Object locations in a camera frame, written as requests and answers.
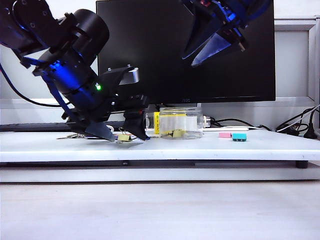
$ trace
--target gray floor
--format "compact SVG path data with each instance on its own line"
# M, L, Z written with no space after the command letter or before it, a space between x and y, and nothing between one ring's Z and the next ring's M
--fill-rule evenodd
M320 181L0 185L2 240L317 240Z

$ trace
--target blue led light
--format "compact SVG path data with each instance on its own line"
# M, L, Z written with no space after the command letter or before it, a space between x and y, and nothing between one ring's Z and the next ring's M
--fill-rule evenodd
M61 66L60 61L55 61L53 64L50 65L52 69L57 69L60 66Z
M229 20L232 21L233 19L236 18L236 14L233 12L230 16L229 16Z

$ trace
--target black cable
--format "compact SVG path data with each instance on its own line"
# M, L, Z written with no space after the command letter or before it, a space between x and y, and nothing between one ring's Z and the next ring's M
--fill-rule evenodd
M310 112L313 108L308 108L306 110L304 110L302 113L290 118L287 121L284 121L283 123L281 123L279 126L276 127L277 130L281 129L281 127L289 122L291 122L292 120L295 120L296 118L302 117L303 115L307 114L308 112Z
M6 82L9 84L9 86L12 88L12 90L19 96L21 97L22 99L32 103L32 104L36 104L36 105L39 105L39 106L44 106L44 107L53 107L53 108L60 108L61 106L60 105L53 105L53 104L45 104L45 103L40 103L40 102L36 102L36 101L33 101L31 99L29 99L28 97L22 95L16 88L15 86L13 85L13 83L11 82L11 80L9 79L6 71L4 70L4 68L2 67L1 63L0 63L0 71L2 72Z
M160 112L160 106L158 104L155 104L154 107L158 112Z
M221 119L221 120L216 120L215 121L216 123L221 123L221 122L239 122L239 123L243 123L249 127L255 127L253 126L252 124L246 122L246 121L243 121L243 120L240 120L240 119L236 119L236 118L226 118L226 119Z
M297 128L296 130L297 130L299 133L301 133L301 132L304 132L304 131L308 130L308 129L309 129L309 125L306 124L306 123L301 123L301 124L299 124L299 128Z
M309 119L309 124L313 124L312 120L314 118L314 114L315 114L316 110L312 111L312 113L310 114L310 119Z
M259 125L259 126L257 126L257 128L263 128L263 129L267 129L268 131L270 131L270 132L272 132L272 130L269 128L269 127L267 127L267 126L265 126L265 125Z
M227 121L234 121L234 122L239 122L239 123L243 123L249 127L255 127L253 126L252 124L246 122L246 121L243 121L243 120L240 120L240 119L236 119L236 118L226 118L226 119L221 119L221 120L216 120L214 117L210 117L210 120L211 120L211 124L213 126L216 126L216 127L219 127L219 128L222 128L222 127L226 127L225 125L221 125L220 122L227 122ZM268 131L272 131L269 127L265 126L265 125L259 125L257 126L257 128L264 128Z

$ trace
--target wire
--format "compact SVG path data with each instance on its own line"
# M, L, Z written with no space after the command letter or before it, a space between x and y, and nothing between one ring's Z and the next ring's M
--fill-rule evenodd
M258 130L267 131L267 129L257 127L257 126L223 126L221 128L222 129L224 129L224 128L244 128L244 129L258 129Z
M37 101L33 101L31 100L30 98L22 95L22 93L20 93L16 87L13 85L13 83L11 82L10 78L8 77L6 71L4 70L4 68L2 67L1 63L0 63L0 72L2 72L6 82L9 84L9 86L12 88L12 90L19 96L21 97L22 99L32 103L32 104L36 104L36 105L39 105L39 106L44 106L44 107L53 107L53 108L59 108L61 107L60 105L54 105L54 104L46 104L46 103L40 103L40 102L37 102Z
M279 129L279 130L277 130L276 132L277 132L277 133L282 132L283 130L286 130L287 128L290 128L291 126L297 124L299 121L301 121L302 119L306 118L307 116L309 116L310 114L312 114L312 112L314 112L315 110L317 110L318 107L320 107L320 104L319 104L318 106L312 108L312 109L311 109L304 117L302 117L301 119L298 119L298 120L295 121L294 123L292 123L292 124L290 124L290 125L282 128L282 129ZM293 119L296 119L296 118L300 117L301 115L303 115L303 113L299 114L298 116L294 117Z
M216 126L216 127L220 127L220 128L223 128L223 127L226 127L224 125L221 125L220 123L221 122L228 122L228 121L233 121L233 122L239 122L239 123L242 123L242 124L245 124L247 126L249 126L251 129L266 129L268 131L272 131L269 127L265 126L265 125L259 125L257 127L253 126L252 124L246 122L246 121L243 121L243 120L240 120L240 119L236 119L236 118L226 118L226 119L221 119L221 120L216 120L214 117L210 117L210 120L212 122L212 125Z
M236 118L226 118L226 119L216 120L215 122L216 123L221 123L221 122L239 122L239 123L243 123L245 125L248 125L249 127L254 127L252 124L250 124L250 123L248 123L246 121L240 120L240 119L236 119Z
M279 129L279 128L283 127L285 124L291 122L292 120L295 120L295 119L298 118L298 117L301 117L300 122L302 123L302 119L304 118L304 117L303 117L304 114L309 113L309 112L311 112L312 110L313 110L313 108L308 108L308 109L304 110L302 113L300 113L300 114L298 114L298 115L290 118L289 120L281 123L279 126L276 127L276 129Z
M310 115L309 125L310 125L310 124L313 124L313 123L312 123L312 120L313 120L313 118L314 118L315 112L316 112L316 110L313 110L312 113L311 113L311 115Z
M272 130L269 128L269 127L267 127L267 126L265 126L265 125L259 125L257 128L262 128L262 129L266 129L266 130L268 130L268 131L270 131L270 132L272 132Z
M301 126L305 126L305 128L304 129L302 129L302 130L299 130L299 128L301 127ZM301 132L304 132L304 131L306 131L306 130L308 130L309 129L309 125L308 124L306 124L306 123L300 123L299 124L299 127L296 129L299 133L301 133Z

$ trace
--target green led light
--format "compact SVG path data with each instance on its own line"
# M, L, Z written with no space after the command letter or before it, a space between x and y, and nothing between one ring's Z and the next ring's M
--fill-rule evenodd
M101 91L102 86L101 86L99 83L96 83L96 84L95 84L95 88L96 88L98 91Z

